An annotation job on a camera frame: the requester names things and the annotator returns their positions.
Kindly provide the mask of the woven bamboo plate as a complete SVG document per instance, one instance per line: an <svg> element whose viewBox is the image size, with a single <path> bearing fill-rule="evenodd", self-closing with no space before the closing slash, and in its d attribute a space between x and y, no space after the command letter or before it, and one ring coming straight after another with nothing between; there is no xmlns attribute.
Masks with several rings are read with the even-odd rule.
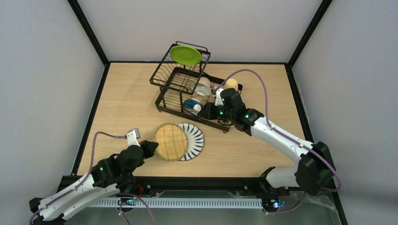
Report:
<svg viewBox="0 0 398 225"><path fill-rule="evenodd" d="M153 141L159 144L156 153L166 161L179 161L188 150L188 137L175 123L159 125L153 135Z"/></svg>

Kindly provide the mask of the yellow mug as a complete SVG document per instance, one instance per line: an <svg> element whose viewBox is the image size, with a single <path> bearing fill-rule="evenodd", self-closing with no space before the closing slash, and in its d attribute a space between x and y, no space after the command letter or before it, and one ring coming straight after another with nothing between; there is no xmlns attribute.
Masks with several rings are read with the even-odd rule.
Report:
<svg viewBox="0 0 398 225"><path fill-rule="evenodd" d="M238 83L235 79L230 78L223 85L223 89L234 89L235 91L238 91Z"/></svg>

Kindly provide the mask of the plain white bowl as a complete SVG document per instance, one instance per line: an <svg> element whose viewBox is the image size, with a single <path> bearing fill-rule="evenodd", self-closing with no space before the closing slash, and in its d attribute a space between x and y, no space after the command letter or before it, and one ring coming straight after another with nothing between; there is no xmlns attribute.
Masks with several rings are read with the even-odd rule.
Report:
<svg viewBox="0 0 398 225"><path fill-rule="evenodd" d="M210 80L206 77L201 77L197 84L191 84L191 89L201 96L210 96L212 94L210 86Z"/></svg>

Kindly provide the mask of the teal patterned white bowl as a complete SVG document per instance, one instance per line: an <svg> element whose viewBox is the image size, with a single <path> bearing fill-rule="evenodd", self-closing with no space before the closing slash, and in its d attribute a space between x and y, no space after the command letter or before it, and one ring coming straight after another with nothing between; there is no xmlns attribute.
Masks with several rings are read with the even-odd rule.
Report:
<svg viewBox="0 0 398 225"><path fill-rule="evenodd" d="M196 117L203 107L204 105L195 98L189 98L183 102L183 109Z"/></svg>

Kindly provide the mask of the green plate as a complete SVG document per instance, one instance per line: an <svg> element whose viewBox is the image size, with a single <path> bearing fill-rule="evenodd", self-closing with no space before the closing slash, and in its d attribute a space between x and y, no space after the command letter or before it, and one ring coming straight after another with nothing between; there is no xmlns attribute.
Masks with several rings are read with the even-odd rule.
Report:
<svg viewBox="0 0 398 225"><path fill-rule="evenodd" d="M202 59L198 50L187 45L176 45L170 49L169 54L173 61L185 66L195 66Z"/></svg>

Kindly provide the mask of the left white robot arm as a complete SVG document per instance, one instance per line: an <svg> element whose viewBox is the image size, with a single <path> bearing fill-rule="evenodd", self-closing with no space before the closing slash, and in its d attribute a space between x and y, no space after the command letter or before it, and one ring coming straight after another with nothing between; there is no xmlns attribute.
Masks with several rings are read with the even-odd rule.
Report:
<svg viewBox="0 0 398 225"><path fill-rule="evenodd" d="M136 180L133 171L151 158L159 144L147 140L132 144L119 154L100 160L90 172L48 198L33 198L31 225L62 225L97 201L119 193L130 193Z"/></svg>

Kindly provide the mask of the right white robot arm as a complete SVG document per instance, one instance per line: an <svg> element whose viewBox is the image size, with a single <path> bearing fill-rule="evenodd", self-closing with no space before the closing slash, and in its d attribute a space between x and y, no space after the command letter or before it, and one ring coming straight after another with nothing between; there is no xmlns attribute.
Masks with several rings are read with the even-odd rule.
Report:
<svg viewBox="0 0 398 225"><path fill-rule="evenodd" d="M218 90L216 101L205 104L198 116L230 121L237 130L270 144L293 161L294 167L268 168L263 173L273 188L296 187L309 195L317 195L334 176L336 170L326 144L314 144L280 128L263 113L247 108L240 93L233 88Z"/></svg>

